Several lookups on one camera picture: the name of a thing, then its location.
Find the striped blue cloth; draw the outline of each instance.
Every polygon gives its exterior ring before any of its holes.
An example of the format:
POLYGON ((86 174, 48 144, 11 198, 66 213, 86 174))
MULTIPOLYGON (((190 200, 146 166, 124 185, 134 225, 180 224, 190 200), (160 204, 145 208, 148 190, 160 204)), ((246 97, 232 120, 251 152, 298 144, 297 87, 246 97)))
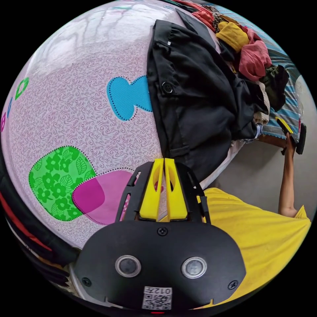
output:
POLYGON ((295 67, 294 63, 290 60, 285 51, 263 30, 257 27, 255 24, 245 19, 241 15, 228 10, 219 5, 208 3, 208 5, 213 6, 219 10, 221 14, 224 14, 236 21, 241 25, 253 29, 264 41, 267 46, 268 53, 272 60, 273 65, 282 65, 290 75, 289 81, 285 88, 286 103, 281 110, 275 112, 272 108, 270 110, 270 120, 267 125, 263 127, 263 134, 272 135, 278 138, 285 139, 285 135, 275 120, 275 116, 284 119, 287 124, 292 128, 294 134, 299 137, 299 119, 300 119, 300 109, 298 107, 298 102, 296 99, 294 84, 297 78, 300 76, 298 69, 295 67))

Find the screw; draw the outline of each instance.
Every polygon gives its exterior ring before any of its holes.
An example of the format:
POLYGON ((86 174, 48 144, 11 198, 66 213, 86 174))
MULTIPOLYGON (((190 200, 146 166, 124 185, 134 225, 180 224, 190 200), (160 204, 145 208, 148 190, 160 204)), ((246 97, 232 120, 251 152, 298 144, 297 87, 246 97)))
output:
POLYGON ((168 233, 167 228, 165 228, 165 227, 158 228, 158 235, 160 235, 161 237, 167 235, 167 233, 168 233))
POLYGON ((228 288, 230 290, 234 290, 238 286, 238 284, 239 284, 239 282, 237 280, 234 280, 234 281, 229 283, 228 288))
POLYGON ((90 287, 91 286, 91 280, 87 277, 82 278, 82 282, 85 286, 90 287))

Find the person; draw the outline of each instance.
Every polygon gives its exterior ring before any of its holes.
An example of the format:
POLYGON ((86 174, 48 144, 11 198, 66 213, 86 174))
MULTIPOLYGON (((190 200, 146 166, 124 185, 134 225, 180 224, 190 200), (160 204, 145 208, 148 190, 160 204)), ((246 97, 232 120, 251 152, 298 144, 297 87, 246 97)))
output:
MULTIPOLYGON (((277 213, 246 204, 219 188, 205 190, 211 224, 236 241, 246 267, 246 276, 240 286, 228 300, 218 305, 267 284, 287 265, 304 240, 311 222, 304 206, 298 211, 294 208, 294 153, 291 137, 287 134, 277 213)), ((203 308, 210 306, 213 306, 212 301, 203 308)))

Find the red strap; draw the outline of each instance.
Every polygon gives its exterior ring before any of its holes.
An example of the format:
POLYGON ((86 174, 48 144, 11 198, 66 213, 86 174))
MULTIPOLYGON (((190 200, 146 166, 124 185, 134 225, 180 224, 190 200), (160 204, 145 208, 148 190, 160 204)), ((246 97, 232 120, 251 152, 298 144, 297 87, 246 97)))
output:
POLYGON ((6 214, 9 216, 9 218, 11 219, 11 221, 17 226, 17 228, 24 233, 29 239, 31 239, 33 242, 39 244, 40 246, 42 246, 43 248, 52 251, 52 249, 50 249, 49 247, 47 247, 46 245, 44 245, 38 238, 36 238, 34 235, 32 235, 25 227, 24 225, 20 222, 20 220, 15 216, 15 214, 12 212, 10 206, 7 204, 7 202, 5 201, 5 199, 3 198, 2 194, 0 193, 0 201, 1 204, 4 208, 4 211, 6 212, 6 214))

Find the magenta fabric patch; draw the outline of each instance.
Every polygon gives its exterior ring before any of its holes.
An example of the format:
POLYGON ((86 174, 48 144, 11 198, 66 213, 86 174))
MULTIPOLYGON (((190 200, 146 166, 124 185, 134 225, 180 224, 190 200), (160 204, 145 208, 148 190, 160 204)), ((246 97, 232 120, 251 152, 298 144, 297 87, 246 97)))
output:
POLYGON ((73 202, 92 221, 101 225, 112 224, 131 176, 132 173, 120 170, 96 176, 74 190, 73 202))

